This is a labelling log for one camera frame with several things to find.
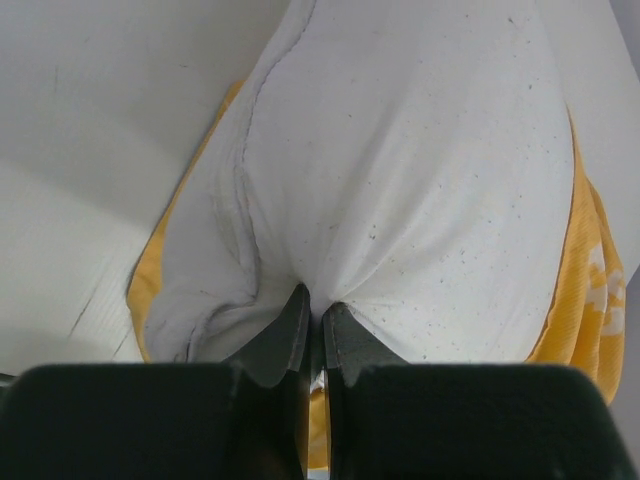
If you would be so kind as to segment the yellow Mickey Mouse pillowcase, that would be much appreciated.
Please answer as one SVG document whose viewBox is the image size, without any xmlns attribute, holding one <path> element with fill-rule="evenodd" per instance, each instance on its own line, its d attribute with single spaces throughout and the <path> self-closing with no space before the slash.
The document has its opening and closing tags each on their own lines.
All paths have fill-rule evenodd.
<svg viewBox="0 0 640 480">
<path fill-rule="evenodd" d="M 171 211 L 217 124 L 243 83 L 236 82 L 227 91 L 212 127 L 134 268 L 126 304 L 145 362 L 148 354 L 143 340 L 144 324 L 152 300 L 162 286 L 161 260 Z M 610 405 L 617 393 L 623 367 L 626 283 L 603 203 L 586 175 L 571 117 L 570 121 L 575 172 L 568 233 L 550 311 L 527 363 L 564 364 L 578 368 L 594 382 L 606 404 Z M 312 470 L 322 473 L 328 473 L 331 458 L 327 400 L 324 387 L 312 387 L 308 462 Z"/>
</svg>

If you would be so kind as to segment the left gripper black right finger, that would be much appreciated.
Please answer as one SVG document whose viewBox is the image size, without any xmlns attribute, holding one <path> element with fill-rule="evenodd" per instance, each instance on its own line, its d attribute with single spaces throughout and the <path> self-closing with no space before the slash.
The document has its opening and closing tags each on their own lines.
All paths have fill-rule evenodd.
<svg viewBox="0 0 640 480">
<path fill-rule="evenodd" d="M 349 309 L 323 316 L 334 479 L 634 479 L 600 393 L 554 365 L 404 362 Z"/>
</svg>

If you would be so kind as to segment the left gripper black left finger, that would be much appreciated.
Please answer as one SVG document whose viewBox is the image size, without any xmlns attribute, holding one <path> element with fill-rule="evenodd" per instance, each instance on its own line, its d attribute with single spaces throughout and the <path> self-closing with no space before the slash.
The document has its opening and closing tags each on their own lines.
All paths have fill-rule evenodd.
<svg viewBox="0 0 640 480">
<path fill-rule="evenodd" d="M 3 390 L 5 479 L 303 479 L 309 294 L 218 363 L 46 365 Z"/>
</svg>

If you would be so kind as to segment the white pillow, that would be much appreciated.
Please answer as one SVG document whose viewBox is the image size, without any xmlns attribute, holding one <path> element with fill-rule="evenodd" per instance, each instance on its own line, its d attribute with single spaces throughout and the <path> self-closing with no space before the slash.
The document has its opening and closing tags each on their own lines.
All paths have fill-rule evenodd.
<svg viewBox="0 0 640 480">
<path fill-rule="evenodd" d="M 148 355 L 221 360 L 304 285 L 405 361 L 521 362 L 573 176 L 536 2 L 293 1 L 174 205 Z"/>
</svg>

